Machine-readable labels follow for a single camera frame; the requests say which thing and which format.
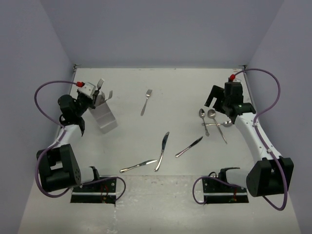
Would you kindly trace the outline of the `steel fork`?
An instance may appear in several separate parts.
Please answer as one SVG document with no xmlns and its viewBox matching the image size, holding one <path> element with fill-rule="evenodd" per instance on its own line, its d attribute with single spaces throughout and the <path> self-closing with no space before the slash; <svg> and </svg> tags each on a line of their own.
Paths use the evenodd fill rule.
<svg viewBox="0 0 312 234">
<path fill-rule="evenodd" d="M 98 81 L 98 83 L 97 83 L 97 89 L 96 89 L 96 91 L 94 92 L 94 95 L 95 95 L 96 97 L 98 96 L 98 94 L 99 94 L 99 92 L 100 92 L 100 90 L 101 90 L 101 88 L 102 88 L 103 83 L 104 83 L 104 79 L 101 78 L 101 79 Z"/>
<path fill-rule="evenodd" d="M 148 89 L 146 92 L 146 95 L 145 95 L 146 100 L 145 100 L 145 103 L 144 103 L 143 108 L 142 108 L 141 113 L 140 113 L 141 116 L 143 116 L 145 113 L 146 105 L 147 105 L 148 99 L 151 96 L 151 94 L 152 94 L 152 89 Z"/>
<path fill-rule="evenodd" d="M 112 98 L 112 96 L 113 96 L 113 91 L 111 90 L 111 91 L 109 92 L 109 95 L 108 95 L 108 97 L 106 98 L 105 101 L 110 100 L 110 99 Z"/>
</svg>

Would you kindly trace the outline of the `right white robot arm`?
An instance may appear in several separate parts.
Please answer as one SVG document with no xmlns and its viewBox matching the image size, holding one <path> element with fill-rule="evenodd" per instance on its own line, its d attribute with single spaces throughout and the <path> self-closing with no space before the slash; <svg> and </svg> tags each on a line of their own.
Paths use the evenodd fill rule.
<svg viewBox="0 0 312 234">
<path fill-rule="evenodd" d="M 231 120 L 244 137 L 254 161 L 250 170 L 237 167 L 221 169 L 221 177 L 217 180 L 219 189 L 227 192 L 237 185 L 246 188 L 253 197 L 287 193 L 293 161 L 284 158 L 272 145 L 256 120 L 255 108 L 243 101 L 241 83 L 226 82 L 223 88 L 214 85 L 205 106 L 212 106 Z"/>
</svg>

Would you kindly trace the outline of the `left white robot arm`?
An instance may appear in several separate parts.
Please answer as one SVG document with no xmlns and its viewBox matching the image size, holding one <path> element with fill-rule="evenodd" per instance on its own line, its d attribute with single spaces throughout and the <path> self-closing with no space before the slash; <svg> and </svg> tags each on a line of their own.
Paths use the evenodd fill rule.
<svg viewBox="0 0 312 234">
<path fill-rule="evenodd" d="M 75 137 L 83 136 L 85 122 L 82 115 L 88 109 L 95 109 L 98 94 L 99 90 L 91 91 L 90 94 L 78 90 L 77 98 L 62 95 L 58 99 L 62 130 L 52 145 L 37 152 L 35 180 L 46 196 L 58 197 L 50 193 L 61 189 L 67 191 L 81 185 L 91 192 L 101 187 L 97 169 L 89 166 L 81 170 L 71 145 Z"/>
</svg>

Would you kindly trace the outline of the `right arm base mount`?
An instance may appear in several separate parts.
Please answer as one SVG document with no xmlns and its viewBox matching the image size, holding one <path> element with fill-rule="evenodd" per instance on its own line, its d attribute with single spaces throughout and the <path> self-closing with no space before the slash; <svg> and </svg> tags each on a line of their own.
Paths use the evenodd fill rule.
<svg viewBox="0 0 312 234">
<path fill-rule="evenodd" d="M 196 179 L 192 187 L 192 196 L 195 203 L 199 205 L 249 203 L 247 189 L 230 184 L 226 178 L 226 172 L 234 169 L 239 168 L 223 168 L 218 174 L 210 172 L 208 175 Z M 198 201 L 195 197 L 195 186 L 199 181 L 202 182 L 203 201 Z"/>
</svg>

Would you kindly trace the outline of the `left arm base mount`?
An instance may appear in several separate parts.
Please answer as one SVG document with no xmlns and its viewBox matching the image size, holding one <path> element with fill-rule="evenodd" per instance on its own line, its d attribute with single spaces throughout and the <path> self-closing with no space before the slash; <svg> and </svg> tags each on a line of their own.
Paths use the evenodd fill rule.
<svg viewBox="0 0 312 234">
<path fill-rule="evenodd" d="M 99 183 L 74 188 L 70 203 L 115 205 L 125 191 L 126 183 L 121 177 L 100 176 Z"/>
</svg>

